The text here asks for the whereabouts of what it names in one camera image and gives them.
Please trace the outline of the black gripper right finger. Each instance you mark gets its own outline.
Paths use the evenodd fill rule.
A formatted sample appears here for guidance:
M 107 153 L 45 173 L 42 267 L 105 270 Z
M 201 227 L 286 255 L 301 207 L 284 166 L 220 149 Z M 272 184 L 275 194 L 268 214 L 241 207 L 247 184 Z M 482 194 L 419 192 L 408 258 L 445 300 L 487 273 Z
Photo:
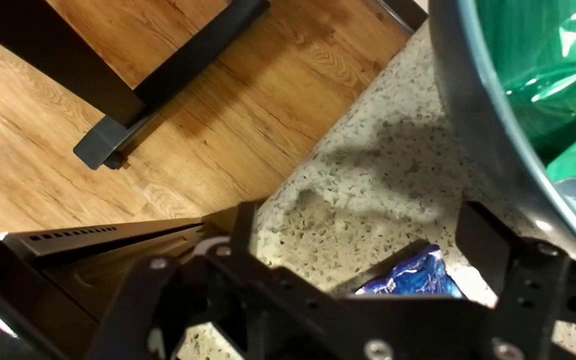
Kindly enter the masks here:
M 558 320 L 576 326 L 576 261 L 566 251 L 518 237 L 478 202 L 460 209 L 456 244 L 497 296 L 492 349 L 513 349 L 522 360 L 574 359 L 551 342 Z

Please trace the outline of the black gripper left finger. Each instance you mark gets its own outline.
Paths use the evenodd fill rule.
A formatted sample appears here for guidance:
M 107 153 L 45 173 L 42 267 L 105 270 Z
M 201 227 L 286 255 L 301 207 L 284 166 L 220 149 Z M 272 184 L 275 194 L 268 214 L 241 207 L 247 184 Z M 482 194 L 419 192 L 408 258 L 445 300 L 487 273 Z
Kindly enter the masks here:
M 116 291 L 84 360 L 173 360 L 185 330 L 211 324 L 240 350 L 245 345 L 241 305 L 224 286 L 210 258 L 250 253 L 257 202 L 241 202 L 215 214 L 225 233 L 201 238 L 185 261 L 147 257 L 138 261 Z

